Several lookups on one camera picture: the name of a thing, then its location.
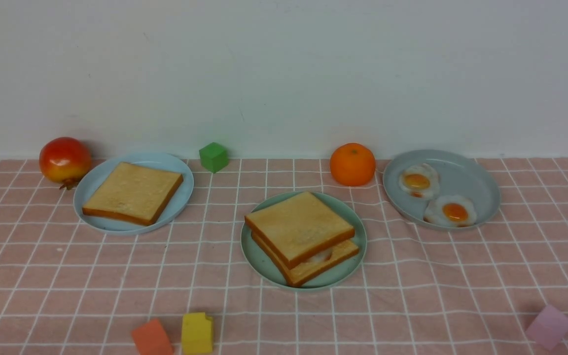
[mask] white wall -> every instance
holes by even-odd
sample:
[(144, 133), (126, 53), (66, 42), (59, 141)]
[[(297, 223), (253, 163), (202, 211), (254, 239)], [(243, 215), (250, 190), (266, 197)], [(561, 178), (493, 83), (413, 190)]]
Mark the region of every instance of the white wall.
[(568, 0), (0, 0), (0, 157), (568, 155)]

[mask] fried egg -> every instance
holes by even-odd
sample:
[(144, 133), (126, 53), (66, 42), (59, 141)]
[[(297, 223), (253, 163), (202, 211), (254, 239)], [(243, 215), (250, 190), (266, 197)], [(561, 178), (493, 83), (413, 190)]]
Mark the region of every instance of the fried egg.
[(431, 200), (424, 221), (442, 227), (469, 227), (477, 220), (473, 202), (462, 195), (444, 195)]
[(413, 197), (430, 200), (439, 195), (440, 176), (429, 164), (414, 165), (404, 169), (398, 185)]

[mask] mint green plate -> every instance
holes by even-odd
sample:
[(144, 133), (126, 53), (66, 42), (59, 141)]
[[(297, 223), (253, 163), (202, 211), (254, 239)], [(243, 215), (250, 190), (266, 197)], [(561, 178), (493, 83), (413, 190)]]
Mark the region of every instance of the mint green plate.
[[(268, 198), (262, 204), (257, 205), (253, 211), (258, 211), (265, 209), (271, 205), (282, 202), (288, 198), (291, 198), (302, 191), (282, 193), (280, 195)], [(337, 200), (333, 196), (326, 195), (324, 193), (313, 192), (318, 199), (320, 199), (324, 204), (326, 204), (332, 211), (335, 211), (341, 218), (348, 221), (354, 226), (355, 235), (351, 239), (354, 244), (358, 246), (358, 254), (352, 256), (348, 260), (343, 261), (339, 265), (323, 272), (314, 279), (308, 281), (302, 287), (290, 287), (286, 285), (286, 280), (284, 276), (275, 266), (275, 264), (269, 259), (268, 256), (262, 251), (262, 249), (255, 244), (251, 238), (251, 230), (245, 223), (243, 225), (243, 231), (241, 236), (241, 247), (243, 247), (243, 254), (247, 259), (248, 263), (259, 273), (262, 277), (266, 278), (271, 283), (282, 288), (288, 288), (290, 290), (322, 290), (325, 288), (333, 287), (338, 285), (349, 276), (354, 274), (354, 272), (360, 267), (363, 258), (365, 257), (365, 251), (367, 250), (367, 236), (365, 234), (365, 227), (363, 227), (363, 222), (358, 218), (356, 213), (344, 204), (340, 200)]]

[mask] toy block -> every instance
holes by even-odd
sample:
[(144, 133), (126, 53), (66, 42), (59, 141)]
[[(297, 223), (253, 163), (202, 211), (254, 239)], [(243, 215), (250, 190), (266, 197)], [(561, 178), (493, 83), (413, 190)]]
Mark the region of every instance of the toy block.
[(159, 319), (152, 319), (131, 332), (140, 355), (173, 355), (174, 350)]
[(199, 150), (201, 165), (212, 173), (217, 173), (229, 164), (227, 149), (218, 143), (210, 143)]
[(568, 317), (554, 306), (547, 305), (538, 313), (525, 334), (547, 350), (552, 350), (568, 332)]
[(205, 313), (186, 313), (181, 328), (184, 354), (204, 354), (214, 351), (214, 321)]

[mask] green block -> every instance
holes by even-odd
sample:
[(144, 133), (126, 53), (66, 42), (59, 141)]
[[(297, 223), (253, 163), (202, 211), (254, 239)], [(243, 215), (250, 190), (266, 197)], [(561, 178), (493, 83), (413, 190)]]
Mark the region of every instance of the green block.
[(199, 150), (201, 165), (212, 173), (217, 173), (229, 164), (227, 149), (218, 143), (210, 143)]

